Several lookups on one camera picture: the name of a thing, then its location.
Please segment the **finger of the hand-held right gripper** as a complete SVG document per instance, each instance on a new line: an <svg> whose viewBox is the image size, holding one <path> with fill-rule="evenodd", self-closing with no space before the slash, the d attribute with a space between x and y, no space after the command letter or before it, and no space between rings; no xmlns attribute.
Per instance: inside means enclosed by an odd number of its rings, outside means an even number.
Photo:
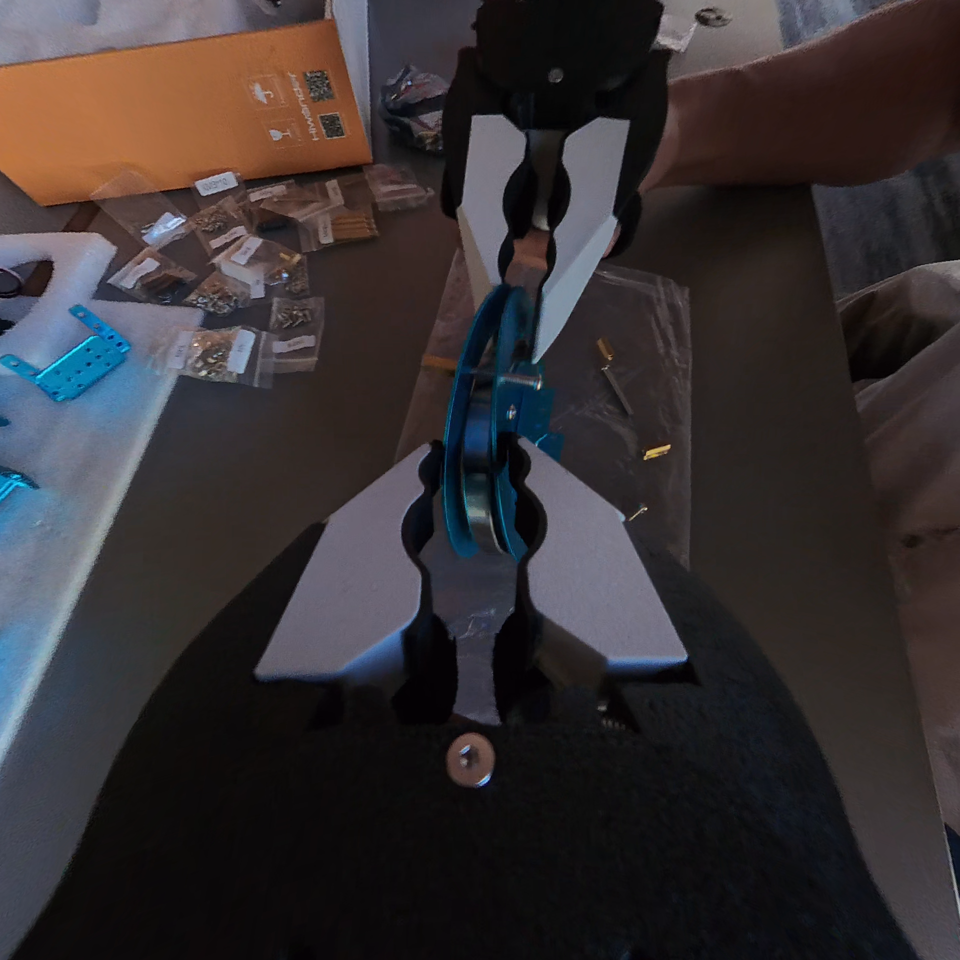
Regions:
<svg viewBox="0 0 960 960"><path fill-rule="evenodd" d="M471 118L458 205L458 227L470 285L501 285L526 226L532 172L525 131L507 116Z"/></svg>
<svg viewBox="0 0 960 960"><path fill-rule="evenodd" d="M540 284L532 359L540 362L614 238L615 205L630 122L600 116L570 132L558 150L551 199L549 266Z"/></svg>

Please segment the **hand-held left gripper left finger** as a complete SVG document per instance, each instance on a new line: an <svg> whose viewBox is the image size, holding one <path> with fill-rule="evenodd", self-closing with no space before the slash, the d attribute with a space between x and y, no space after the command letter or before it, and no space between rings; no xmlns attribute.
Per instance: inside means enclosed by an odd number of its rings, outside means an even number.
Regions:
<svg viewBox="0 0 960 960"><path fill-rule="evenodd" d="M380 690L401 722L446 722L456 644L421 554L443 445L428 442L332 513L255 666L262 683Z"/></svg>

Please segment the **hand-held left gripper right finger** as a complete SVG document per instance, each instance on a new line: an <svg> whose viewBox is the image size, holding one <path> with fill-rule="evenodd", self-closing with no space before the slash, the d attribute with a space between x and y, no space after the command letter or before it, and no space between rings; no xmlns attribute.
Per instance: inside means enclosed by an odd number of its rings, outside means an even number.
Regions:
<svg viewBox="0 0 960 960"><path fill-rule="evenodd" d="M493 645L502 722L536 722L554 694L614 699L630 683L685 682L689 653L623 514L521 438L509 454L521 556Z"/></svg>

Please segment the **blue metal disc assembly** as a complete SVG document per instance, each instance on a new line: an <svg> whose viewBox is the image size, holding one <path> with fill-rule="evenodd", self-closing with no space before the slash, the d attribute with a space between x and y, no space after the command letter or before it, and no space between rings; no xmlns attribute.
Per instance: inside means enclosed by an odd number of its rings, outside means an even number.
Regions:
<svg viewBox="0 0 960 960"><path fill-rule="evenodd" d="M453 375L443 435L442 515L450 546L520 560L519 491L509 467L519 439L559 460L551 430L555 391L533 360L534 303L521 286L501 284L477 309Z"/></svg>

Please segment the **person's right forearm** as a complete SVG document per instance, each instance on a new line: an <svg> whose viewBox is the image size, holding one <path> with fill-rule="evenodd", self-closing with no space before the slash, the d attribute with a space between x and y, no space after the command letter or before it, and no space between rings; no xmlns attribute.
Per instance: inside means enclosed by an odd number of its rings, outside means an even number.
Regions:
<svg viewBox="0 0 960 960"><path fill-rule="evenodd" d="M862 186L959 149L959 3L882 6L810 42L672 80L641 194Z"/></svg>

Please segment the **grey desk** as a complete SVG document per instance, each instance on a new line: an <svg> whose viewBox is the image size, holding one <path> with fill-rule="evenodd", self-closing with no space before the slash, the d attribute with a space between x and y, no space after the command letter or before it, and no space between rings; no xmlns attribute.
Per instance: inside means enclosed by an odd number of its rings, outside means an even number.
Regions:
<svg viewBox="0 0 960 960"><path fill-rule="evenodd" d="M805 186L655 190L616 265L688 288L692 570L763 648L924 958L954 875ZM384 473L459 236L436 206L319 267L318 369L177 378L2 773L2 958L56 885L168 667L306 526Z"/></svg>

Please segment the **crumpled dark wrapper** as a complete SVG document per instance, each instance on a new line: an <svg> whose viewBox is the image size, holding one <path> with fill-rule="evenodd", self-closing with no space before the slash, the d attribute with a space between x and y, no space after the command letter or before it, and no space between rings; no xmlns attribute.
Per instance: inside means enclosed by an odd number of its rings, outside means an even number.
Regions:
<svg viewBox="0 0 960 960"><path fill-rule="evenodd" d="M432 157L444 154L443 114L449 83L407 63L380 87L378 115L403 146Z"/></svg>

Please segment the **clear plastic bag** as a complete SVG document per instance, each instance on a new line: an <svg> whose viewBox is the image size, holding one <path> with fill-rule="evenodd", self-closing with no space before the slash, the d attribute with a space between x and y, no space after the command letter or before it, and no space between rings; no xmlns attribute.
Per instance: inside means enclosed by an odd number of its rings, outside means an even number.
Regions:
<svg viewBox="0 0 960 960"><path fill-rule="evenodd" d="M611 344L611 366L633 416L618 404L596 341ZM550 428L561 434L559 463L624 518L649 506L630 528L690 565L692 346L687 289L616 266L594 271L542 361L554 390ZM671 444L642 461L643 450Z"/></svg>

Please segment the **pile of small screw bags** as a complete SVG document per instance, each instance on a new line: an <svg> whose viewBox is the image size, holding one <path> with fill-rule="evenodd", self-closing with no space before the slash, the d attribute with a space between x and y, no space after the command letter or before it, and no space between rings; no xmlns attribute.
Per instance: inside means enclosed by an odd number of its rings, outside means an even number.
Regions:
<svg viewBox="0 0 960 960"><path fill-rule="evenodd" d="M376 213L415 210L434 191L408 166L249 188L227 170L196 180L187 214L134 171L91 201L141 245L108 284L143 304L198 309L211 332L171 336L159 369L208 382L268 386L314 371L326 302L312 293L308 257L378 238Z"/></svg>

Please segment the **white foam tray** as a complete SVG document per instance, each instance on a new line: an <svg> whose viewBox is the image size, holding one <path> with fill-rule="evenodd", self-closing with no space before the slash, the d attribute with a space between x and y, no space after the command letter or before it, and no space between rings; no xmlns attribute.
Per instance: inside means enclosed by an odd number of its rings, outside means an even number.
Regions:
<svg viewBox="0 0 960 960"><path fill-rule="evenodd" d="M1 751L11 749L174 386L149 355L202 313L183 306L95 300L117 248L97 233L2 235L2 267L50 261L42 295L12 307L2 357L2 473L22 474L1 510ZM41 375L87 342L101 321L129 345L77 396L52 399Z"/></svg>

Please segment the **orange cardboard box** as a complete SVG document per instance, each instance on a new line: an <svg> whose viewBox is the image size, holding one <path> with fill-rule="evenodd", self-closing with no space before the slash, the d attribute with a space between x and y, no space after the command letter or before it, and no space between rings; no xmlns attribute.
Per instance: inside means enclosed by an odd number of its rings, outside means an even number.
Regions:
<svg viewBox="0 0 960 960"><path fill-rule="evenodd" d="M153 189L372 160L328 2L299 23L2 66L2 174L42 207L124 171Z"/></svg>

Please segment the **person's beige trouser leg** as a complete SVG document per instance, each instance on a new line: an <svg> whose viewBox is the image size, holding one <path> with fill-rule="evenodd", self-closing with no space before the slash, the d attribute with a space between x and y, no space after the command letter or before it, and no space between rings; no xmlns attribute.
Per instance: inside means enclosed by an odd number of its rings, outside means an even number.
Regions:
<svg viewBox="0 0 960 960"><path fill-rule="evenodd" d="M942 818L959 831L959 262L837 303Z"/></svg>

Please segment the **blue metal u bracket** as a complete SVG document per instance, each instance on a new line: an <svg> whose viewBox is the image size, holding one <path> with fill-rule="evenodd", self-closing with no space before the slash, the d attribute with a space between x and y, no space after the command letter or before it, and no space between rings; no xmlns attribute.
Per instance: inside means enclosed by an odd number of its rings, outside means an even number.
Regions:
<svg viewBox="0 0 960 960"><path fill-rule="evenodd" d="M1 356L1 365L6 371L32 383L53 402L78 399L122 366L132 349L131 343L90 307L77 303L69 308L69 313L91 334L48 366L35 367L15 354Z"/></svg>

